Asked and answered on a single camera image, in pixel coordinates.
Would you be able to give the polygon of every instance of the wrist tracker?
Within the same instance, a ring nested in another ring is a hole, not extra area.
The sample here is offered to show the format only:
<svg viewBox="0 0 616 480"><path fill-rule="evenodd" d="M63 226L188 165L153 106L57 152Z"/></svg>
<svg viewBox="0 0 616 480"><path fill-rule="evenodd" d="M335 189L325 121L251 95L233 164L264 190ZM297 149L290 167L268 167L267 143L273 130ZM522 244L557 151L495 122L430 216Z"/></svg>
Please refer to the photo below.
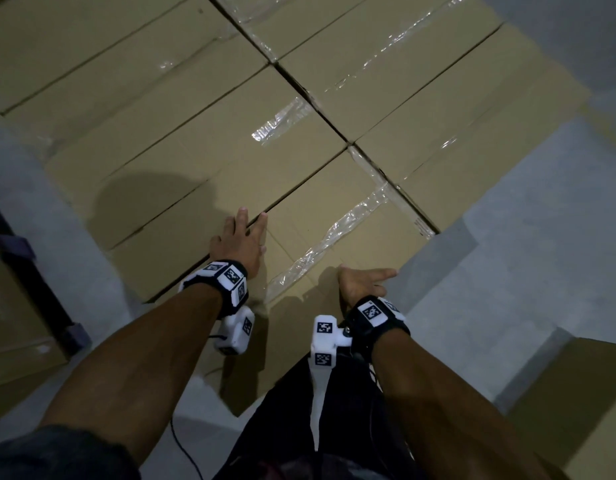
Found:
<svg viewBox="0 0 616 480"><path fill-rule="evenodd" d="M197 283L209 285L222 294L222 309L218 319L234 315L248 300L248 271L238 261L225 259L213 261L186 276L179 285L179 292Z"/></svg>
<svg viewBox="0 0 616 480"><path fill-rule="evenodd" d="M388 330L399 328L410 335L405 320L406 317L387 299L372 295L361 298L345 318L352 333L352 352L372 362L372 348Z"/></svg>

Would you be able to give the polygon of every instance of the concrete floor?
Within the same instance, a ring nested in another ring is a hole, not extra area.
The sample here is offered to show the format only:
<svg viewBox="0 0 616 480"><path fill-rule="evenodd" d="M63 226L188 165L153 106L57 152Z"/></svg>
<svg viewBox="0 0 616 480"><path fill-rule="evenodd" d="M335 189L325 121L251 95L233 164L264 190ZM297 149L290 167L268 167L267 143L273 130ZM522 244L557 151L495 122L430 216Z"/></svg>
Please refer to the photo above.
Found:
<svg viewBox="0 0 616 480"><path fill-rule="evenodd" d="M591 105L616 128L616 0L486 1L586 83ZM95 344L145 309L2 127L0 209ZM616 342L616 147L583 116L564 124L416 255L389 291L413 336L493 401L563 330ZM0 420L0 440L34 427L69 369ZM188 385L175 425L205 476L252 410L234 418L200 379ZM196 477L169 431L142 472Z"/></svg>

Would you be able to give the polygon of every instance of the white device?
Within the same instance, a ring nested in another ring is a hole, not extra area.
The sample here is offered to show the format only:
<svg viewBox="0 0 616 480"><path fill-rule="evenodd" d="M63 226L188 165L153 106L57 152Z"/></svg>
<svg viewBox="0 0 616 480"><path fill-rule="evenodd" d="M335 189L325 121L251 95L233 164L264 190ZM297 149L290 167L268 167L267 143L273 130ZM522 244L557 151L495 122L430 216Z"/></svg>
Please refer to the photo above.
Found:
<svg viewBox="0 0 616 480"><path fill-rule="evenodd" d="M215 338L215 349L224 355L241 355L248 348L255 314L248 306L241 308L234 315L225 317Z"/></svg>
<svg viewBox="0 0 616 480"><path fill-rule="evenodd" d="M312 328L310 345L311 369L334 369L336 366L336 348L352 345L352 337L347 336L344 328L336 327L336 318L332 315L318 315Z"/></svg>

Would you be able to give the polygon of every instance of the black pants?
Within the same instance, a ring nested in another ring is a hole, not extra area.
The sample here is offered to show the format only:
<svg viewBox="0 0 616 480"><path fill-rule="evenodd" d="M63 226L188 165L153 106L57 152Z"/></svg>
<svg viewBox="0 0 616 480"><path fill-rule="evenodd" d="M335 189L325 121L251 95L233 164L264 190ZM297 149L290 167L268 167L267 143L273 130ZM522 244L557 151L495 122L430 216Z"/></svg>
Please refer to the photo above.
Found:
<svg viewBox="0 0 616 480"><path fill-rule="evenodd" d="M315 454L310 413L312 379L300 360L248 421L226 462L250 457L276 464ZM352 460L392 479L420 478L368 366L337 357L319 420L319 453Z"/></svg>

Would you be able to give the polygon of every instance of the forearm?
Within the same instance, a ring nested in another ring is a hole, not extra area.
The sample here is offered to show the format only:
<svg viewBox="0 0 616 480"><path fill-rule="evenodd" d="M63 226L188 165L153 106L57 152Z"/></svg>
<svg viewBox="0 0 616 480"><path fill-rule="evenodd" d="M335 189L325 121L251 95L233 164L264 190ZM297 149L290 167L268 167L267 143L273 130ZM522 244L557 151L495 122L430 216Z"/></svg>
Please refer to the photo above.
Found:
<svg viewBox="0 0 616 480"><path fill-rule="evenodd" d="M406 333L380 337L372 362L388 406L432 478L548 478L496 408Z"/></svg>
<svg viewBox="0 0 616 480"><path fill-rule="evenodd" d="M140 465L192 375L222 301L193 285L117 331L73 371L41 425L87 429Z"/></svg>

